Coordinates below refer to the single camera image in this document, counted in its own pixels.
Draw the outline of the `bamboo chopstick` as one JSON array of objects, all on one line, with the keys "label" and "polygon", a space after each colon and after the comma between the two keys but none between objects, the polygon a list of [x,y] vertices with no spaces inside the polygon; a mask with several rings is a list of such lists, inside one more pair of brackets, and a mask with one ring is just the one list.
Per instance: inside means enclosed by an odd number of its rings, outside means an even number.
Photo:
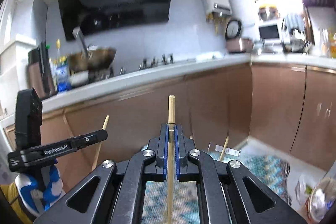
[{"label": "bamboo chopstick", "polygon": [[[109,121],[109,116],[107,115],[105,117],[105,120],[104,120],[104,124],[102,126],[102,129],[103,130],[106,130],[106,127],[108,125],[108,121]],[[97,162],[98,162],[98,158],[99,158],[99,154],[100,154],[100,149],[101,149],[101,146],[102,146],[102,142],[99,142],[97,144],[97,149],[96,149],[96,153],[94,155],[94,159],[93,159],[93,164],[92,164],[92,171],[97,167]]]},{"label": "bamboo chopstick", "polygon": [[167,223],[173,223],[175,96],[168,99]]},{"label": "bamboo chopstick", "polygon": [[226,151],[226,148],[227,148],[227,145],[228,145],[228,141],[229,141],[229,136],[226,137],[226,140],[225,140],[224,145],[223,145],[222,152],[221,152],[220,157],[219,157],[219,161],[223,161],[223,159],[224,159],[224,155],[225,155],[225,151]]}]

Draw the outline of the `brown lower kitchen cabinets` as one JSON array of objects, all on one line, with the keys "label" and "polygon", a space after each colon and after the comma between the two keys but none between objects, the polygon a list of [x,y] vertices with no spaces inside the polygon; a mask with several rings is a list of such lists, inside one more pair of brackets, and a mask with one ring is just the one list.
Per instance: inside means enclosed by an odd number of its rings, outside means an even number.
[{"label": "brown lower kitchen cabinets", "polygon": [[43,113],[47,144],[102,127],[108,139],[100,160],[123,161],[176,122],[198,149],[242,146],[256,139],[321,170],[335,162],[335,70],[307,65],[248,63],[194,73],[122,90]]}]

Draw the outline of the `white kitchen countertop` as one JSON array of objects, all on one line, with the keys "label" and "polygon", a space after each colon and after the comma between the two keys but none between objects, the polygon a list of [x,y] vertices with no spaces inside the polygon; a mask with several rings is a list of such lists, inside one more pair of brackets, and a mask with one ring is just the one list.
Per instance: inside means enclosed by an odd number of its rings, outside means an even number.
[{"label": "white kitchen countertop", "polygon": [[60,93],[56,96],[43,100],[43,113],[50,113],[64,107],[68,107],[80,102],[99,98],[108,94],[131,89],[149,83],[156,83],[167,79],[187,76],[194,73],[211,71],[214,69],[229,67],[248,63],[274,63],[274,64],[294,64],[307,65],[335,70],[335,59],[303,55],[299,53],[271,54],[262,53],[260,55],[250,53],[227,54],[221,59],[209,59],[187,63],[177,63],[173,65],[159,66],[127,73],[125,75],[112,77],[110,79],[84,85],[74,90]]}]

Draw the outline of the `blue white salt bag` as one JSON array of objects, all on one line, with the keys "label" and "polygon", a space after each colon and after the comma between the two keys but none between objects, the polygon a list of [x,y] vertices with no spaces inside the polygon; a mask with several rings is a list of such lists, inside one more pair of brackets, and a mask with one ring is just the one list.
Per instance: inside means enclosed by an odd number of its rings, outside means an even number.
[{"label": "blue white salt bag", "polygon": [[68,69],[68,64],[66,60],[56,65],[55,76],[58,93],[65,92],[71,89],[70,71]]}]

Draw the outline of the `small white bowl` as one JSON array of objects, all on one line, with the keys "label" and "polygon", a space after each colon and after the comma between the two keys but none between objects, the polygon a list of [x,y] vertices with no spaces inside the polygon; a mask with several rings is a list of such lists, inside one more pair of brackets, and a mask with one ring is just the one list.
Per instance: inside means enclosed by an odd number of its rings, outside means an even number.
[{"label": "small white bowl", "polygon": [[89,72],[88,71],[82,71],[74,73],[69,78],[70,85],[74,87],[79,87],[82,85],[85,85],[88,82],[89,79]]}]

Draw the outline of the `blue zigzag knitted table mat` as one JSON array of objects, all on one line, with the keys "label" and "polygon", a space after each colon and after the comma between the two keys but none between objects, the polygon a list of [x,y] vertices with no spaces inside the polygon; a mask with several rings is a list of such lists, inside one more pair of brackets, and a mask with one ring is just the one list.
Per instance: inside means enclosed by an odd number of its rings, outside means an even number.
[{"label": "blue zigzag knitted table mat", "polygon": [[141,223],[280,223],[289,215],[290,165],[272,155],[229,157],[198,149],[187,152],[187,171],[176,167],[173,196],[168,183],[148,181]]}]

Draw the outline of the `gas stove top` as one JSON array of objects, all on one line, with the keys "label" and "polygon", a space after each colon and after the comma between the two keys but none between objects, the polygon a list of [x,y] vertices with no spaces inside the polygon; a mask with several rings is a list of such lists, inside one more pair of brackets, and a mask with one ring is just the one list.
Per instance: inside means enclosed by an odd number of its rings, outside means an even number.
[{"label": "gas stove top", "polygon": [[[153,57],[151,60],[148,58],[144,58],[140,65],[138,66],[138,69],[135,70],[137,71],[143,71],[146,69],[152,69],[152,68],[157,68],[160,66],[165,66],[165,65],[173,65],[173,64],[184,64],[184,63],[193,63],[195,62],[197,59],[194,58],[188,58],[188,59],[176,59],[172,53],[165,55],[163,54],[162,57],[160,59]],[[88,74],[88,83],[96,83],[99,81],[103,81],[103,80],[107,80],[110,78],[113,78],[115,76],[121,76],[121,75],[125,75],[127,73],[132,73],[135,71],[128,71],[126,67],[120,67],[119,70],[117,70],[116,73],[114,73],[114,69],[112,67],[112,65],[109,66],[108,69],[102,69],[99,71],[89,71]]]}]

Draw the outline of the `rose gold rice cooker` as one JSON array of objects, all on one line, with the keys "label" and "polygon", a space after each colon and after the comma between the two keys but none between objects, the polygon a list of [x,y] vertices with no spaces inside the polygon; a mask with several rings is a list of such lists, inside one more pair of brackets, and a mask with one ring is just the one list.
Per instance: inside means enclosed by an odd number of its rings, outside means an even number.
[{"label": "rose gold rice cooker", "polygon": [[242,37],[242,21],[231,18],[225,30],[226,50],[228,53],[251,53],[253,42],[250,38]]}]

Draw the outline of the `wicker waste bin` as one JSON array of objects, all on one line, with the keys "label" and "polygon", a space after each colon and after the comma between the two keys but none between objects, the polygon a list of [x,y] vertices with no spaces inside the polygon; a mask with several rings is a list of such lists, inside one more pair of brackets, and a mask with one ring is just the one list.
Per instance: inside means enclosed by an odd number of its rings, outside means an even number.
[{"label": "wicker waste bin", "polygon": [[302,174],[294,190],[300,205],[298,213],[307,223],[321,223],[335,204],[335,178],[324,177],[316,182]]}]

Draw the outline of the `white microwave oven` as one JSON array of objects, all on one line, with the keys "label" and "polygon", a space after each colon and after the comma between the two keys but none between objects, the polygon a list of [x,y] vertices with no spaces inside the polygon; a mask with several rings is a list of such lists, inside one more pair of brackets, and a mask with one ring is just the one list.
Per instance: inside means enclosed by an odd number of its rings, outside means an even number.
[{"label": "white microwave oven", "polygon": [[260,40],[264,43],[282,42],[281,23],[280,20],[270,20],[262,22],[258,26]]}]

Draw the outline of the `yellow detergent bottle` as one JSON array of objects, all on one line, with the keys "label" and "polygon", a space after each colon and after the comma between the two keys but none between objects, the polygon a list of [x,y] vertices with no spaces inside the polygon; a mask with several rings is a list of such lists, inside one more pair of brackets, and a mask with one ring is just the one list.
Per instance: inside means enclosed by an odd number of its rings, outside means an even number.
[{"label": "yellow detergent bottle", "polygon": [[333,30],[329,30],[329,55],[336,58],[336,33]]}]

